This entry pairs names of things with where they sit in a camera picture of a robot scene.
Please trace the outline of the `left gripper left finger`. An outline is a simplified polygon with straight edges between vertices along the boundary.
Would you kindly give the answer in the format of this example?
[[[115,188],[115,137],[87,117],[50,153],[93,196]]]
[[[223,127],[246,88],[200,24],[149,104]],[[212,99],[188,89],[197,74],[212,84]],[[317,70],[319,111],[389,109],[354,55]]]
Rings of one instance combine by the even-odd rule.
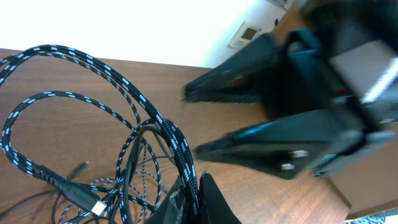
[[[144,223],[184,224],[187,222],[187,207],[182,180],[178,177],[159,208]]]

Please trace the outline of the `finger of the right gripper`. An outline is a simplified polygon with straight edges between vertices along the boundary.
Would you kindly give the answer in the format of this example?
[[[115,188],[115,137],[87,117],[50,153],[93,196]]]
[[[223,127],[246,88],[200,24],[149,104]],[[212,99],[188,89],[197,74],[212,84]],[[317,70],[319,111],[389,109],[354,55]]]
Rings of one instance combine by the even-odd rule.
[[[271,33],[260,35],[222,64],[187,83],[184,100],[191,103],[259,103],[263,84],[279,64],[279,46]]]

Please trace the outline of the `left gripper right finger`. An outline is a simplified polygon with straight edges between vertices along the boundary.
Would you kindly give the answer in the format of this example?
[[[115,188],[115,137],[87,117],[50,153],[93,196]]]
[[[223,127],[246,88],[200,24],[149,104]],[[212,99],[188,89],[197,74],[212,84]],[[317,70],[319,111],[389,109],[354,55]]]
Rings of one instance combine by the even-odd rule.
[[[200,223],[241,224],[210,173],[204,172],[200,177],[198,201]]]

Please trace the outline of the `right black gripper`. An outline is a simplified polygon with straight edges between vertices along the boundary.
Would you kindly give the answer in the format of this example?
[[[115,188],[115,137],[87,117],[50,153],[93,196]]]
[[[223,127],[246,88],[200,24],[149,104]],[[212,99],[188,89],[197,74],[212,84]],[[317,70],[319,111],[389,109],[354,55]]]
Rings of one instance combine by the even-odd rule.
[[[339,172],[392,137],[382,124],[397,102],[397,2],[335,1],[308,13],[279,44],[271,77],[275,120],[195,149],[202,161],[282,179]]]

